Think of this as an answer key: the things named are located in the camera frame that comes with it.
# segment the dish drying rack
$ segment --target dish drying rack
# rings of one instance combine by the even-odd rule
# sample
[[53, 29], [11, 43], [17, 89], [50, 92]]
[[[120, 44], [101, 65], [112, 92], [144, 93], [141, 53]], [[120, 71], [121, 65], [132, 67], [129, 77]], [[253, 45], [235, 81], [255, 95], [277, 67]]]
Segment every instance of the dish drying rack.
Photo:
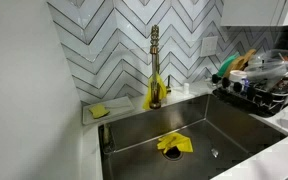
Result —
[[229, 84], [225, 88], [221, 85], [213, 84], [217, 87], [213, 94], [225, 102], [237, 106], [239, 109], [246, 109], [249, 113], [271, 117], [288, 104], [288, 92], [268, 92], [256, 83], [243, 85], [241, 92], [236, 92], [232, 85], [234, 82], [230, 81]]

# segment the wall outlet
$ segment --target wall outlet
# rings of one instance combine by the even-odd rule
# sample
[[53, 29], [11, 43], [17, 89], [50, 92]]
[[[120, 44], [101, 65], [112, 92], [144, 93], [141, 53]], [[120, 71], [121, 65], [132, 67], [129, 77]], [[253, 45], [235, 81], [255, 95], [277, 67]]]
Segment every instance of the wall outlet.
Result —
[[203, 38], [201, 57], [211, 56], [216, 54], [218, 36]]

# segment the countertop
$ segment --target countertop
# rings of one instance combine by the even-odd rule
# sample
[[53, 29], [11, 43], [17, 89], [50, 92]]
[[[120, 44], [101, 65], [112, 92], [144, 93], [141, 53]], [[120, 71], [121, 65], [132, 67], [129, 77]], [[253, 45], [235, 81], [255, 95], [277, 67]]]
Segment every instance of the countertop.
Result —
[[[214, 87], [209, 82], [204, 81], [190, 84], [190, 94], [188, 95], [182, 93], [182, 87], [172, 88], [172, 92], [163, 101], [162, 106], [211, 94], [213, 89]], [[105, 122], [112, 122], [145, 112], [142, 109], [144, 96], [132, 98], [131, 102], [135, 107], [133, 112], [84, 127], [81, 179], [102, 180], [101, 155], [97, 133], [98, 126]], [[271, 118], [264, 118], [264, 121], [288, 132], [288, 107]], [[288, 137], [213, 179], [284, 180], [286, 178], [288, 178]]]

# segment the sink drain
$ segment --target sink drain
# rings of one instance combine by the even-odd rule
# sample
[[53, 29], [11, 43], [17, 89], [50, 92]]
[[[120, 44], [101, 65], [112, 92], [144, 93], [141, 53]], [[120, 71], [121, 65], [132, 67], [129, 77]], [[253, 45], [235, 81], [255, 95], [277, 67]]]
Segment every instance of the sink drain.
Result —
[[178, 161], [183, 157], [183, 153], [177, 149], [177, 147], [173, 147], [167, 151], [166, 154], [162, 152], [163, 156], [171, 161]]

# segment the kitchen sink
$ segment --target kitchen sink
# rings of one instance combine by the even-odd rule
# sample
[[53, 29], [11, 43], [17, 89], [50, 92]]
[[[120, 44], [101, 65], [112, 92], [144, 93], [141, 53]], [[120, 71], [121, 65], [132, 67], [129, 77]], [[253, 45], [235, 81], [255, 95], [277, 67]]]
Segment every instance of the kitchen sink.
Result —
[[[211, 179], [288, 133], [204, 95], [99, 127], [104, 180]], [[164, 155], [158, 138], [178, 132], [194, 152]]]

